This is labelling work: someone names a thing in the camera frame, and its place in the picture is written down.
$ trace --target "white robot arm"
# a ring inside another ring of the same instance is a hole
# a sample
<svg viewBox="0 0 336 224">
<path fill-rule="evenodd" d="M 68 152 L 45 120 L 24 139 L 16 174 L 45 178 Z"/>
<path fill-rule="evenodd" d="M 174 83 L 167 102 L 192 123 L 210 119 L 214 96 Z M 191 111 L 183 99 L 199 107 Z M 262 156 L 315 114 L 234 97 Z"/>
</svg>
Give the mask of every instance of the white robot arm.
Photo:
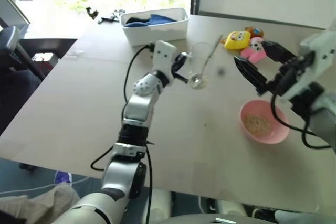
<svg viewBox="0 0 336 224">
<path fill-rule="evenodd" d="M 336 31 L 326 31 L 301 44 L 301 57 L 296 57 L 277 43 L 266 41 L 268 56 L 283 63 L 273 81 L 267 82 L 255 66 L 235 58 L 241 73 L 256 86 L 259 94 L 271 91 L 288 99 L 302 118 L 310 118 L 311 129 L 336 150 L 336 99 L 313 81 L 332 64 L 336 50 Z M 60 216 L 54 224 L 119 224 L 130 199 L 137 198 L 144 184 L 146 139 L 154 105 L 164 87 L 174 78 L 186 81 L 176 71 L 183 65 L 185 54 L 164 41 L 155 43 L 153 69 L 134 84 L 133 95 L 124 108 L 119 138 L 112 148 L 110 163 L 104 170 L 101 190 L 89 194 Z M 247 217 L 213 216 L 199 223 L 267 223 Z"/>
<path fill-rule="evenodd" d="M 302 41 L 298 57 L 276 42 L 263 41 L 262 45 L 269 58 L 283 64 L 275 78 L 267 81 L 254 65 L 235 57 L 239 71 L 259 95 L 270 91 L 271 103 L 276 96 L 290 101 L 292 110 L 306 121 L 313 133 L 336 151 L 336 94 L 328 93 L 315 82 L 334 63 L 336 30 L 330 28 Z"/>
</svg>

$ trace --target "wire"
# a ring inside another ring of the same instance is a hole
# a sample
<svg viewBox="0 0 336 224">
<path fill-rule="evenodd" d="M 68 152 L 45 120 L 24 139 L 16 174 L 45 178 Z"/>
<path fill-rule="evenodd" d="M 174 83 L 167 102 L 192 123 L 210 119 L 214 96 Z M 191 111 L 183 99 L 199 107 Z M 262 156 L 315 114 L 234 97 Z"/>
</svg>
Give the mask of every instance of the wire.
<svg viewBox="0 0 336 224">
<path fill-rule="evenodd" d="M 198 197 L 198 207 L 200 208 L 201 213 L 205 214 L 205 211 L 203 210 L 202 204 L 201 204 L 201 197 Z"/>
<path fill-rule="evenodd" d="M 284 122 L 284 121 L 277 115 L 277 111 L 276 111 L 276 107 L 275 107 L 275 100 L 276 100 L 276 97 L 277 97 L 277 94 L 274 93 L 274 94 L 272 95 L 272 99 L 271 99 L 271 110 L 272 110 L 272 114 L 273 114 L 274 118 L 275 118 L 279 123 L 283 124 L 284 126 L 290 128 L 290 129 L 292 129 L 292 130 L 301 132 L 301 139 L 302 139 L 303 144 L 304 144 L 306 147 L 310 148 L 310 149 L 314 149 L 314 150 L 322 150 L 322 149 L 329 149 L 329 148 L 331 148 L 331 146 L 329 146 L 329 145 L 325 145 L 325 146 L 312 146 L 312 145 L 310 145 L 310 144 L 307 142 L 307 139 L 306 139 L 306 135 L 307 135 L 307 134 L 312 135 L 312 136 L 316 136 L 314 133 L 308 131 L 308 127 L 309 127 L 309 123 L 310 123 L 310 119 L 309 119 L 309 118 L 306 120 L 306 123 L 305 123 L 303 129 L 294 127 L 293 125 L 290 125 L 290 124 Z"/>
<path fill-rule="evenodd" d="M 122 120 L 124 119 L 124 111 L 125 111 L 126 105 L 127 105 L 127 103 L 124 104 L 124 106 L 122 107 L 122 110 L 121 110 L 121 123 L 122 123 Z"/>
<path fill-rule="evenodd" d="M 272 110 L 272 115 L 274 116 L 274 118 L 275 118 L 279 123 L 281 123 L 282 125 L 284 125 L 284 126 L 290 128 L 290 129 L 292 129 L 292 130 L 299 131 L 299 132 L 303 132 L 303 129 L 297 128 L 297 127 L 295 127 L 295 126 L 293 126 L 293 125 L 290 125 L 290 124 L 284 122 L 284 121 L 278 116 L 277 111 L 276 111 L 276 107 L 275 107 L 275 100 L 276 100 L 276 98 L 277 98 L 277 94 L 274 93 L 274 94 L 272 95 L 272 98 L 271 98 L 271 110 Z M 312 136 L 316 136 L 314 133 L 312 133 L 312 132 L 310 132 L 310 131 L 307 131 L 306 133 L 309 134 L 309 135 L 312 135 Z"/>
<path fill-rule="evenodd" d="M 303 128 L 303 131 L 302 131 L 302 135 L 301 135 L 303 144 L 304 144 L 306 147 L 308 147 L 308 148 L 310 148 L 310 149 L 315 149 L 315 150 L 322 150 L 322 149 L 329 149 L 329 148 L 331 148 L 331 146 L 329 146 L 329 145 L 325 145 L 325 146 L 312 146 L 312 145 L 310 145 L 310 144 L 307 142 L 307 139 L 306 139 L 306 133 L 307 133 L 307 129 L 308 129 L 308 127 L 309 127 L 309 123 L 310 123 L 310 119 L 308 118 L 308 119 L 306 120 L 306 123 L 305 123 L 304 128 Z"/>
<path fill-rule="evenodd" d="M 135 55 L 134 55 L 133 58 L 131 59 L 130 64 L 128 65 L 128 69 L 127 69 L 127 73 L 126 73 L 126 77 L 125 77 L 125 82 L 124 82 L 124 90 L 123 90 L 123 92 L 124 92 L 124 100 L 125 100 L 125 102 L 127 102 L 126 85 L 127 85 L 128 75 L 129 75 L 129 73 L 130 73 L 132 64 L 133 64 L 134 60 L 136 59 L 136 57 L 139 55 L 139 53 L 141 53 L 141 51 L 142 51 L 143 49 L 148 48 L 148 47 L 149 47 L 148 45 L 145 45 L 145 46 L 143 46 L 142 48 L 140 48 L 139 51 L 137 51 L 137 52 L 135 53 Z"/>
<path fill-rule="evenodd" d="M 99 172 L 103 172 L 103 171 L 104 171 L 104 169 L 102 169 L 102 168 L 96 168 L 96 167 L 95 167 L 95 163 L 98 162 L 98 161 L 100 161 L 103 157 L 105 157 L 106 154 L 108 154 L 108 153 L 112 150 L 112 148 L 113 148 L 113 146 L 111 146 L 107 151 L 105 151 L 103 154 L 101 154 L 98 158 L 96 158 L 96 159 L 91 163 L 90 167 L 91 167 L 92 170 L 97 170 L 97 171 L 99 171 Z"/>
<path fill-rule="evenodd" d="M 78 181 L 73 182 L 72 184 L 75 185 L 75 184 L 84 182 L 84 181 L 88 180 L 89 178 L 90 177 L 85 177 L 83 179 L 80 179 Z M 0 193 L 0 195 L 2 195 L 2 194 L 11 194 L 11 193 L 24 193 L 26 191 L 41 190 L 41 189 L 45 189 L 45 188 L 48 188 L 48 187 L 51 187 L 51 186 L 57 186 L 57 185 L 59 185 L 59 184 L 50 184 L 50 185 L 46 185 L 46 186 L 41 186 L 41 187 L 36 187 L 36 188 L 31 188 L 31 189 L 24 189 L 24 190 L 3 191 L 3 192 Z"/>
<path fill-rule="evenodd" d="M 152 169 L 152 161 L 151 161 L 151 156 L 149 154 L 148 146 L 147 146 L 146 153 L 147 153 L 148 167 L 149 167 L 149 190 L 148 190 L 148 208 L 147 208 L 146 224 L 149 224 L 149 217 L 151 215 L 151 205 L 152 205 L 152 193 L 153 193 L 153 169 Z"/>
</svg>

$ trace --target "table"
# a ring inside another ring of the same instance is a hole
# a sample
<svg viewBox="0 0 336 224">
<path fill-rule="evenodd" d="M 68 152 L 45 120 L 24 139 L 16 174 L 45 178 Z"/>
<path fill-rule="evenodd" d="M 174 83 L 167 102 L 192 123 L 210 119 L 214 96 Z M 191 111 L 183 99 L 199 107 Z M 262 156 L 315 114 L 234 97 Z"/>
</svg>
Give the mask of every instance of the table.
<svg viewBox="0 0 336 224">
<path fill-rule="evenodd" d="M 258 26 L 266 39 L 292 52 L 316 29 L 191 16 L 187 40 L 172 41 L 179 51 L 195 42 L 214 43 L 219 34 Z M 122 86 L 132 48 L 119 24 L 94 25 L 78 39 L 43 81 L 0 137 L 0 157 L 50 169 L 99 178 L 90 163 L 118 136 L 123 106 Z M 217 68 L 224 68 L 219 77 Z M 260 71 L 273 77 L 278 64 L 264 60 Z M 151 55 L 134 62 L 130 86 L 151 68 Z M 336 89 L 335 67 L 320 83 Z M 226 199 L 257 206 L 336 215 L 336 156 L 332 150 L 304 147 L 290 131 L 277 145 L 244 138 L 238 124 L 240 107 L 257 97 L 221 47 L 214 54 L 213 74 L 203 90 L 175 81 L 155 107 L 149 140 L 154 187 Z M 291 124 L 303 121 L 289 104 L 278 106 Z M 312 143 L 321 140 L 312 139 Z M 97 166 L 103 167 L 107 159 Z"/>
</svg>

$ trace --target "black cable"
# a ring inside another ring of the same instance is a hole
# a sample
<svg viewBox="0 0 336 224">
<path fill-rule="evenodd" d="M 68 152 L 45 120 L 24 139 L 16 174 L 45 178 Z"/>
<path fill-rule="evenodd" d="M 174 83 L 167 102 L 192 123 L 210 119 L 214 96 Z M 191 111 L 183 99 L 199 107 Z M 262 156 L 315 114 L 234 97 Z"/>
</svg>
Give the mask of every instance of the black cable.
<svg viewBox="0 0 336 224">
<path fill-rule="evenodd" d="M 149 47 L 149 45 L 145 45 L 145 46 L 143 46 L 142 48 L 140 48 L 139 51 L 137 51 L 137 52 L 135 53 L 135 55 L 134 55 L 133 58 L 131 59 L 130 64 L 128 65 L 128 69 L 127 69 L 127 73 L 126 73 L 126 77 L 125 77 L 125 82 L 124 82 L 124 90 L 123 90 L 123 91 L 124 91 L 124 100 L 125 100 L 125 102 L 127 102 L 126 85 L 127 85 L 128 75 L 129 75 L 130 70 L 131 70 L 131 66 L 132 66 L 134 60 L 136 59 L 136 57 L 139 55 L 139 53 L 141 53 L 141 51 L 142 51 L 143 49 L 148 48 L 148 47 Z"/>
<path fill-rule="evenodd" d="M 107 151 L 105 151 L 103 154 L 101 154 L 98 158 L 96 158 L 90 165 L 91 169 L 92 170 L 97 170 L 99 172 L 103 172 L 104 169 L 101 169 L 101 168 L 96 168 L 95 167 L 95 163 L 100 161 L 103 157 L 106 156 L 106 154 L 108 154 L 111 150 L 112 150 L 113 146 L 111 146 Z"/>
<path fill-rule="evenodd" d="M 124 104 L 124 106 L 122 107 L 122 110 L 121 110 L 121 124 L 122 124 L 122 120 L 124 119 L 124 111 L 125 111 L 126 105 L 127 105 L 127 103 Z"/>
<path fill-rule="evenodd" d="M 277 114 L 277 111 L 276 111 L 276 107 L 275 107 L 275 100 L 276 100 L 276 93 L 272 95 L 272 99 L 271 99 L 271 110 L 272 110 L 272 115 L 274 116 L 274 118 L 279 122 L 281 123 L 282 125 L 292 129 L 292 130 L 295 130 L 295 131 L 299 131 L 301 132 L 301 138 L 302 138 L 302 142 L 303 144 L 310 148 L 310 149 L 314 149 L 314 150 L 322 150 L 322 149 L 328 149 L 328 148 L 331 148 L 331 146 L 329 145 L 325 145 L 325 146 L 312 146 L 310 145 L 308 142 L 307 142 L 307 139 L 306 139 L 306 135 L 309 134 L 309 135 L 312 135 L 312 136 L 316 136 L 314 133 L 308 131 L 308 127 L 309 127 L 309 123 L 310 123 L 310 119 L 308 118 L 306 120 L 306 123 L 304 125 L 304 128 L 303 129 L 300 129 L 300 128 L 297 128 L 297 127 L 294 127 L 293 125 L 290 125 L 286 122 L 284 122 Z"/>
<path fill-rule="evenodd" d="M 277 94 L 273 94 L 272 95 L 272 98 L 271 98 L 271 110 L 272 110 L 272 115 L 274 116 L 274 118 L 279 122 L 281 123 L 282 125 L 292 129 L 292 130 L 295 130 L 295 131 L 299 131 L 299 132 L 303 132 L 303 129 L 300 129 L 300 128 L 297 128 L 293 125 L 290 125 L 286 122 L 284 122 L 277 114 L 277 111 L 276 111 L 276 107 L 275 107 L 275 100 L 277 98 Z M 306 134 L 309 134 L 309 135 L 312 135 L 312 136 L 316 136 L 314 133 L 310 132 L 310 131 L 306 131 Z"/>
<path fill-rule="evenodd" d="M 152 161 L 151 161 L 151 156 L 149 155 L 148 146 L 147 146 L 146 153 L 147 153 L 148 167 L 149 167 L 149 189 L 148 189 L 148 208 L 147 208 L 146 224 L 149 224 L 149 217 L 151 214 L 151 204 L 152 204 L 152 192 L 153 192 L 153 170 L 152 170 Z"/>
<path fill-rule="evenodd" d="M 329 149 L 329 148 L 331 148 L 331 146 L 329 146 L 329 145 L 325 145 L 325 146 L 312 146 L 312 145 L 310 145 L 310 144 L 307 142 L 307 139 L 306 139 L 306 133 L 307 133 L 307 129 L 308 129 L 308 127 L 309 127 L 309 123 L 310 123 L 310 119 L 308 118 L 308 119 L 306 120 L 306 123 L 305 123 L 305 125 L 304 125 L 303 130 L 302 130 L 302 135 L 301 135 L 303 144 L 304 144 L 306 147 L 308 147 L 308 148 L 310 148 L 310 149 L 315 149 L 315 150 L 322 150 L 322 149 Z"/>
</svg>

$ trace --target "pink toy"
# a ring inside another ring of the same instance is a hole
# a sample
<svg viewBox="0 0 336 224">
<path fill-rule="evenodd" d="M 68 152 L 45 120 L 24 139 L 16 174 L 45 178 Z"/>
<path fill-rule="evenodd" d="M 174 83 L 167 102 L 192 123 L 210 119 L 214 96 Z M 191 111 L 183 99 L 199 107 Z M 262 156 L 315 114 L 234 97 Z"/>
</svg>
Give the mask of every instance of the pink toy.
<svg viewBox="0 0 336 224">
<path fill-rule="evenodd" d="M 263 38 L 254 37 L 250 39 L 248 47 L 240 52 L 243 58 L 248 59 L 251 63 L 257 63 L 258 61 L 266 58 L 266 53 L 262 47 L 261 42 L 264 41 Z"/>
</svg>

